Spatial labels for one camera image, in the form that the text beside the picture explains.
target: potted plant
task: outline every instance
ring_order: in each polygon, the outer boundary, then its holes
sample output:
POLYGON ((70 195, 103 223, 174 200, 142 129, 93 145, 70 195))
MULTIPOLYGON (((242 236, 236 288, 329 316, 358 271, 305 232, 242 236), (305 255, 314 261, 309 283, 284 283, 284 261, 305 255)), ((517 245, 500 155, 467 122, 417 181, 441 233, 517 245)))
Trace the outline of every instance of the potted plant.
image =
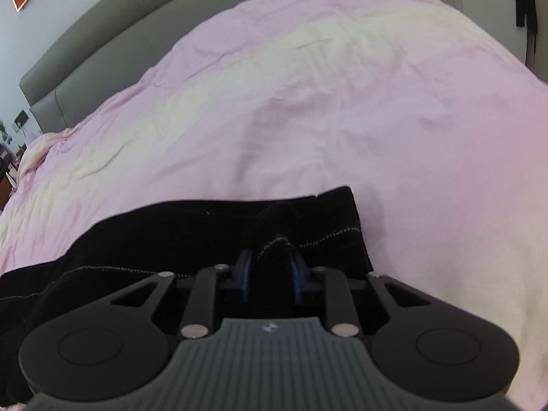
POLYGON ((0 137, 2 138, 3 141, 5 141, 8 138, 8 135, 5 131, 4 122, 2 122, 2 120, 0 120, 0 137))

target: white wall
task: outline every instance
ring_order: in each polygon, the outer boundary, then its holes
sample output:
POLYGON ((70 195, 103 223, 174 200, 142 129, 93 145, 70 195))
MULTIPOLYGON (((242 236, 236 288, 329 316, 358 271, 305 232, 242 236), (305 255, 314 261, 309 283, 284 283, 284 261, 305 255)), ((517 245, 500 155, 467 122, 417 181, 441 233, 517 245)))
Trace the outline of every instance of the white wall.
POLYGON ((539 34, 536 36, 534 70, 539 79, 548 83, 548 0, 535 0, 539 34))
POLYGON ((49 46, 99 0, 29 0, 19 13, 12 0, 0 0, 0 119, 13 137, 10 148, 25 142, 20 131, 11 129, 13 120, 25 109, 26 132, 39 131, 21 90, 21 77, 49 46))
POLYGON ((526 63, 527 28, 516 26, 516 0, 441 0, 475 22, 526 63))

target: metal screw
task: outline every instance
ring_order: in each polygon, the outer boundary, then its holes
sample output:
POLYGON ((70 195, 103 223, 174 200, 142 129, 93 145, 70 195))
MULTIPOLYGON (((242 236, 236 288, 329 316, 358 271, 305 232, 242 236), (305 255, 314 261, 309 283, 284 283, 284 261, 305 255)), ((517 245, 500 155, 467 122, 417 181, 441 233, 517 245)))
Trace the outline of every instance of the metal screw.
POLYGON ((213 266, 213 269, 218 272, 226 272, 230 269, 230 266, 228 264, 215 264, 215 266, 213 266))
POLYGON ((316 266, 312 268, 312 276, 319 281, 324 279, 326 272, 327 267, 324 266, 316 266))
POLYGON ((181 334, 184 338, 202 338, 209 334, 209 329, 202 324, 187 324, 181 329, 181 334))
POLYGON ((360 333, 360 328, 350 323, 339 323, 331 328, 331 332, 337 337, 355 337, 360 333))

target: black velvet cloth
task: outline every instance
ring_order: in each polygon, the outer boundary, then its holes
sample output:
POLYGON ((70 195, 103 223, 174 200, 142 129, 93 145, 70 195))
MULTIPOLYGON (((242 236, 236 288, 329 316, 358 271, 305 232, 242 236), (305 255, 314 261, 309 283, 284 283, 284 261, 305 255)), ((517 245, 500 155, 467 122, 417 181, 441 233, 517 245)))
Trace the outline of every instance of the black velvet cloth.
POLYGON ((174 201, 102 221, 56 261, 0 277, 0 406, 31 391, 17 354, 41 323, 154 273, 194 276, 253 251, 250 317, 290 314, 291 271, 283 253, 298 249, 310 266, 364 279, 372 270, 352 192, 283 201, 174 201))

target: pink duvet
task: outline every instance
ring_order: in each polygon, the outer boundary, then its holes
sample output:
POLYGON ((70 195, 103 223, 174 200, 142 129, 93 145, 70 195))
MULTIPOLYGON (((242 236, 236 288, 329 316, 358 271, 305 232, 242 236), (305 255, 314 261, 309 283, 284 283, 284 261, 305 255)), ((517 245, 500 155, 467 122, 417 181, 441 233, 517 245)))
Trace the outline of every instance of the pink duvet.
POLYGON ((251 0, 84 122, 40 137, 0 216, 0 274, 170 199, 349 185, 376 270, 487 318, 548 402, 548 87, 438 0, 251 0))

